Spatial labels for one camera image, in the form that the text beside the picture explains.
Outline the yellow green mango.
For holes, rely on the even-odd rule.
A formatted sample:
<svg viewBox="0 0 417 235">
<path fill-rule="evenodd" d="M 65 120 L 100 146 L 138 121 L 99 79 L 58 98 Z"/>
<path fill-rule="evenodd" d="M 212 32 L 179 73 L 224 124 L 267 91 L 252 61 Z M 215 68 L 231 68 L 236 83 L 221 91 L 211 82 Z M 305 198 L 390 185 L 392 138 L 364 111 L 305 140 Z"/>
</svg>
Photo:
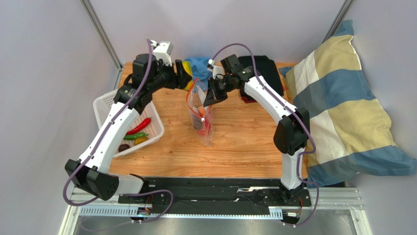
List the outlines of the yellow green mango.
<svg viewBox="0 0 417 235">
<path fill-rule="evenodd" d="M 192 69 L 191 69 L 191 65 L 189 61 L 182 61 L 182 65 L 186 73 L 191 76 L 191 80 L 188 82 L 187 86 L 184 88 L 184 91 L 188 91 L 191 88 L 192 83 L 193 83 Z"/>
</svg>

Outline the pink peach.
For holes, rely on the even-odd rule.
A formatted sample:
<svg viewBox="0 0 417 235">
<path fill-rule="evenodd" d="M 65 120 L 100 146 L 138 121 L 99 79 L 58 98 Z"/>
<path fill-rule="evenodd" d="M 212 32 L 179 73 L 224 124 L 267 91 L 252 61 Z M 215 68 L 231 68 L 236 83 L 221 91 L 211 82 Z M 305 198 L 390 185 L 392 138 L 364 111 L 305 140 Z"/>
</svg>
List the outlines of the pink peach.
<svg viewBox="0 0 417 235">
<path fill-rule="evenodd" d="M 203 106 L 198 107 L 197 108 L 197 111 L 198 111 L 198 113 L 199 113 L 199 115 L 201 117 L 203 117 L 205 115 L 205 113 L 206 113 L 206 110 L 205 110 L 205 108 Z"/>
</svg>

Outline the clear orange-zip bag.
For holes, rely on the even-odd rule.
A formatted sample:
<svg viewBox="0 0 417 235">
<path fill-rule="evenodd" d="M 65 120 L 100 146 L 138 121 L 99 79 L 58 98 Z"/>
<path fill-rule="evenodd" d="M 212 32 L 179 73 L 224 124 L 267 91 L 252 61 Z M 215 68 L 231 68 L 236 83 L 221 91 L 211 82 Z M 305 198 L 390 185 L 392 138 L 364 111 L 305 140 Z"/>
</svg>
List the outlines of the clear orange-zip bag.
<svg viewBox="0 0 417 235">
<path fill-rule="evenodd" d="M 213 143 L 213 113 L 211 106 L 204 105 L 208 90 L 206 85 L 195 78 L 186 95 L 186 105 L 192 127 L 205 146 Z"/>
</svg>

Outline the red tomato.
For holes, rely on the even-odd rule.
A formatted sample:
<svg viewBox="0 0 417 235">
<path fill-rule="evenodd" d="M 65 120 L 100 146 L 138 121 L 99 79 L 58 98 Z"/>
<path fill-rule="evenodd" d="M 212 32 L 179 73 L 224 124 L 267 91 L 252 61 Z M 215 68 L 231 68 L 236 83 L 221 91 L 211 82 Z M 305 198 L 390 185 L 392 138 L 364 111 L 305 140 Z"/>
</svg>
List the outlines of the red tomato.
<svg viewBox="0 0 417 235">
<path fill-rule="evenodd" d="M 205 117 L 202 117 L 202 129 L 199 131 L 196 131 L 196 133 L 199 136 L 208 136 L 211 133 L 211 129 L 212 129 L 212 120 L 213 120 L 213 116 L 212 114 L 208 114 Z"/>
</svg>

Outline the red chili pepper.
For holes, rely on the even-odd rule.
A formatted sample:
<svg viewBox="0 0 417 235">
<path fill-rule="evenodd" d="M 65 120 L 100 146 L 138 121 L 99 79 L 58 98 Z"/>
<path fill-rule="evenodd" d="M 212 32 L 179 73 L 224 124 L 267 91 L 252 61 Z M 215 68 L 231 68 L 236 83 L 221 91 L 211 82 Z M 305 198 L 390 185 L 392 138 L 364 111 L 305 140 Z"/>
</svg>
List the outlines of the red chili pepper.
<svg viewBox="0 0 417 235">
<path fill-rule="evenodd" d="M 129 130 L 126 135 L 133 135 L 136 134 L 138 132 L 140 132 L 141 130 L 143 130 L 144 128 L 146 128 L 150 123 L 151 123 L 151 118 L 147 117 L 145 118 L 138 126 L 136 126 L 135 128 L 133 128 L 132 130 Z"/>
</svg>

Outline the purple eggplant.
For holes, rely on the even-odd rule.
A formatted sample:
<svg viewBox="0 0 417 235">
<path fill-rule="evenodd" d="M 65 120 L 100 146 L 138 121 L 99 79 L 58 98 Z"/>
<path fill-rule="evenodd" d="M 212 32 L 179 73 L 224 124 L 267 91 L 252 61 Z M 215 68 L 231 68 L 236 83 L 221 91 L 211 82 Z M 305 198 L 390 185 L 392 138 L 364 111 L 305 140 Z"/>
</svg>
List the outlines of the purple eggplant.
<svg viewBox="0 0 417 235">
<path fill-rule="evenodd" d="M 202 119 L 198 115 L 192 114 L 191 122 L 192 122 L 192 126 L 194 130 L 199 131 L 202 129 L 202 125 L 203 125 Z"/>
</svg>

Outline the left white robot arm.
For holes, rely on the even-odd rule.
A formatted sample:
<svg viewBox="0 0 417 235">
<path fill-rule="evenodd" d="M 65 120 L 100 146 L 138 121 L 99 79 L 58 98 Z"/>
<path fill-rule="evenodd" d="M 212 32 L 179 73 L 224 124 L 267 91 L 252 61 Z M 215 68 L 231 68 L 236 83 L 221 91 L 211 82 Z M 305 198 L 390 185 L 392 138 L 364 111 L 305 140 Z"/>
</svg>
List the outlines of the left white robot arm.
<svg viewBox="0 0 417 235">
<path fill-rule="evenodd" d="M 70 182 L 92 195 L 91 202 L 97 199 L 107 201 L 115 194 L 141 192 L 144 185 L 142 177 L 109 173 L 115 152 L 130 127 L 152 101 L 154 92 L 162 88 L 183 90 L 192 81 L 181 60 L 171 62 L 165 56 L 140 54 L 132 66 L 132 73 L 116 90 L 110 112 L 97 136 L 77 160 L 68 160 L 65 165 L 69 179 L 64 186 L 63 197 L 70 205 L 76 204 L 67 197 Z"/>
</svg>

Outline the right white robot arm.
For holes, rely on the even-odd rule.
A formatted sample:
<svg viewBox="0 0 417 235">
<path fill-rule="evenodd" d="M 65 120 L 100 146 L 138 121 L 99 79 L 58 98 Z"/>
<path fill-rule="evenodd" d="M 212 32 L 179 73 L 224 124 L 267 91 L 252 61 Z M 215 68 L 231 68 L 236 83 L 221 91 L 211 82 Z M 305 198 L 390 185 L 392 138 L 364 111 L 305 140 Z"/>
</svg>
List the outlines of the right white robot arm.
<svg viewBox="0 0 417 235">
<path fill-rule="evenodd" d="M 281 198 L 294 200 L 303 190 L 301 160 L 309 139 L 309 112 L 284 100 L 255 65 L 244 67 L 234 54 L 221 60 L 221 64 L 216 65 L 213 59 L 208 61 L 212 77 L 208 80 L 204 106 L 220 103 L 228 98 L 229 92 L 243 89 L 268 112 L 277 125 L 273 141 L 282 154 Z"/>
</svg>

